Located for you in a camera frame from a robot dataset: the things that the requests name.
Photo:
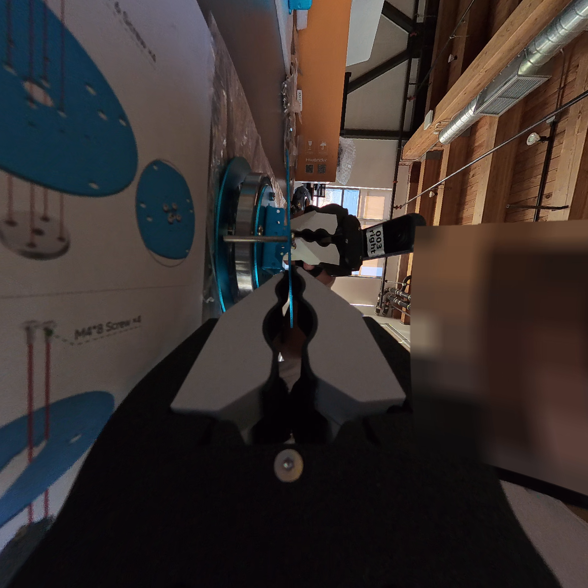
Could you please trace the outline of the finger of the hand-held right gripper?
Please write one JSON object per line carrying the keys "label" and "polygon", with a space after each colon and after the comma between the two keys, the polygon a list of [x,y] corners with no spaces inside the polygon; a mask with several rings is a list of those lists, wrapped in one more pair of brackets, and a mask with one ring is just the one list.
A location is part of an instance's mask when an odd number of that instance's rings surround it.
{"label": "finger of the hand-held right gripper", "polygon": [[335,235],[338,226],[335,214],[311,210],[290,221],[290,232],[295,238],[327,238]]}
{"label": "finger of the hand-held right gripper", "polygon": [[317,242],[308,242],[303,238],[295,238],[292,245],[292,261],[303,261],[311,266],[326,263],[339,266],[340,254],[335,244],[321,246]]}

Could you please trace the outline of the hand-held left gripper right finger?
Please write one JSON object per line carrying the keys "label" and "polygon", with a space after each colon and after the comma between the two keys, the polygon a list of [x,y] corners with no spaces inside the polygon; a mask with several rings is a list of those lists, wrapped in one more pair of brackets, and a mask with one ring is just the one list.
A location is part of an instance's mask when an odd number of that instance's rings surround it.
{"label": "hand-held left gripper right finger", "polygon": [[292,389],[298,443],[327,443],[348,422],[406,411],[408,394],[362,314],[307,272],[292,276],[306,339]]}

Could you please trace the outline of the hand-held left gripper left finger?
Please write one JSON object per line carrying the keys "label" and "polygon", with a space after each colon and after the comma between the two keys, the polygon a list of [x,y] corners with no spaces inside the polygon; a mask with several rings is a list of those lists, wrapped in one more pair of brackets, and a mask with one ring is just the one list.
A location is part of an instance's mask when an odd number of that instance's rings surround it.
{"label": "hand-held left gripper left finger", "polygon": [[263,321],[275,306],[282,314],[276,287],[283,278],[288,280],[286,272],[272,277],[218,319],[171,403],[174,413],[232,422],[252,442],[252,428],[262,418],[262,387],[275,360]]}

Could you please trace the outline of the blue turntable disc with bearing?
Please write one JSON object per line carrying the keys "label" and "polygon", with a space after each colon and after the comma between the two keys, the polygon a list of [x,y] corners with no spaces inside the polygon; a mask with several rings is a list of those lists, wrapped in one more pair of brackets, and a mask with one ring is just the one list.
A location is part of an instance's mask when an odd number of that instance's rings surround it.
{"label": "blue turntable disc with bearing", "polygon": [[[235,236],[283,236],[287,213],[275,200],[268,177],[249,173],[239,188]],[[288,248],[282,242],[228,243],[231,289],[237,302],[285,269]]]}

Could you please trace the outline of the grey desk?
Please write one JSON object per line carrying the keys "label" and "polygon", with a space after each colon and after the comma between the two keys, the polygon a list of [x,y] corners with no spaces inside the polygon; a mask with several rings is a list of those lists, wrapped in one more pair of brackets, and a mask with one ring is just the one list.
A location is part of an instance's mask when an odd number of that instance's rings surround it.
{"label": "grey desk", "polygon": [[282,84],[286,78],[275,1],[198,1],[214,17],[280,188],[286,188]]}

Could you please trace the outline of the distant window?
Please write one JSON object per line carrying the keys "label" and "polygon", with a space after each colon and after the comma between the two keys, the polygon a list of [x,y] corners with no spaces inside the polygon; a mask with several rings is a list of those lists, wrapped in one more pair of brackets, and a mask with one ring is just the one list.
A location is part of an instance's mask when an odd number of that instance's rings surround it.
{"label": "distant window", "polygon": [[358,187],[326,187],[322,196],[313,198],[319,207],[334,203],[346,208],[349,214],[358,218],[361,228],[388,220],[391,190]]}

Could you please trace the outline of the bubble wrap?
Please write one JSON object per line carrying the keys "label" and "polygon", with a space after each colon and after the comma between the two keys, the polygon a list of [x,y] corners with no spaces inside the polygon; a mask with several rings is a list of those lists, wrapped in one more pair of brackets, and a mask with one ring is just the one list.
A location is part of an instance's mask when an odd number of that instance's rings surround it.
{"label": "bubble wrap", "polygon": [[356,148],[352,138],[339,137],[337,151],[336,181],[341,185],[349,182],[353,165],[356,159]]}

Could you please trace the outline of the white instruction booklet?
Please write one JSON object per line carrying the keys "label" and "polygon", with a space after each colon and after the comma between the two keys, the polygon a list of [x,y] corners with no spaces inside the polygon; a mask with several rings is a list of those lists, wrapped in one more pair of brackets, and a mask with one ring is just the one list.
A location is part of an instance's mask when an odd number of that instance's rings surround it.
{"label": "white instruction booklet", "polygon": [[1,548],[201,324],[213,69],[196,1],[1,1]]}

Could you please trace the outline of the small clear parts bag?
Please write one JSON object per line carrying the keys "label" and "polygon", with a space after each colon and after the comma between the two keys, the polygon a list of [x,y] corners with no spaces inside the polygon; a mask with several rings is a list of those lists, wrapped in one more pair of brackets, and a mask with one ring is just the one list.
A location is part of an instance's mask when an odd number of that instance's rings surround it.
{"label": "small clear parts bag", "polygon": [[301,91],[298,89],[297,74],[287,77],[281,86],[282,110],[287,135],[296,134],[297,122],[302,121]]}

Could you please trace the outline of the orange cardboard box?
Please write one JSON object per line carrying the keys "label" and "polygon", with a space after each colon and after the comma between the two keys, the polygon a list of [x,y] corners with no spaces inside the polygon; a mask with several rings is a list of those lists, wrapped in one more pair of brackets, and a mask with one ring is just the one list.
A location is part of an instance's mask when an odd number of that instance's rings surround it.
{"label": "orange cardboard box", "polygon": [[298,32],[296,180],[336,180],[351,1],[313,1],[307,26]]}

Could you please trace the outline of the clear plastic bag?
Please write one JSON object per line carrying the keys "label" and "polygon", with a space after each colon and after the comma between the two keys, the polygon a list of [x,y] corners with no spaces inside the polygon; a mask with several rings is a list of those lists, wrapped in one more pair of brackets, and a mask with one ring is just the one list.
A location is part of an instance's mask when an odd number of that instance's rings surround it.
{"label": "clear plastic bag", "polygon": [[213,220],[215,197],[228,162],[234,157],[247,160],[251,171],[269,178],[275,200],[285,209],[285,193],[279,187],[261,138],[256,130],[251,110],[239,81],[229,51],[210,14],[214,73],[212,77],[212,117],[210,127],[209,180],[205,220],[205,269],[202,290],[202,320],[218,318],[223,312],[219,305],[214,267]]}

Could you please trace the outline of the wooden ceiling beam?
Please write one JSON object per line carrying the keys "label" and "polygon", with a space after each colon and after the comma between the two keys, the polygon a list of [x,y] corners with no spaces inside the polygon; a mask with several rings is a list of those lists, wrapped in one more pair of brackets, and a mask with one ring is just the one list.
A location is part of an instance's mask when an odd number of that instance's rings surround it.
{"label": "wooden ceiling beam", "polygon": [[572,1],[522,1],[492,36],[445,97],[431,124],[419,128],[403,148],[404,160],[418,160],[439,141],[439,133]]}

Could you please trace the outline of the black wall pipes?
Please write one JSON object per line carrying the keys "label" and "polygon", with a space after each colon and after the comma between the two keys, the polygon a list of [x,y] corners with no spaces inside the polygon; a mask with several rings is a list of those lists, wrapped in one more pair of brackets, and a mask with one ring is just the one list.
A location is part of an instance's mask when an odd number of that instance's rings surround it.
{"label": "black wall pipes", "polygon": [[383,292],[378,295],[378,301],[375,307],[377,315],[386,315],[389,311],[398,312],[404,319],[410,318],[410,285],[412,276],[408,275],[403,282],[395,282],[393,285],[398,288],[385,288]]}

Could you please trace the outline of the silver ventilation duct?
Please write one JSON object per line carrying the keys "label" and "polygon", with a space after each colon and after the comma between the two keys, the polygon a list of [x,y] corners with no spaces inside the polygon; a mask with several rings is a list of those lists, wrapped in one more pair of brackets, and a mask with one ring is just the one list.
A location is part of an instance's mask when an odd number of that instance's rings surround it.
{"label": "silver ventilation duct", "polygon": [[483,116],[500,116],[544,83],[548,62],[587,30],[587,1],[572,1],[439,133],[443,145]]}

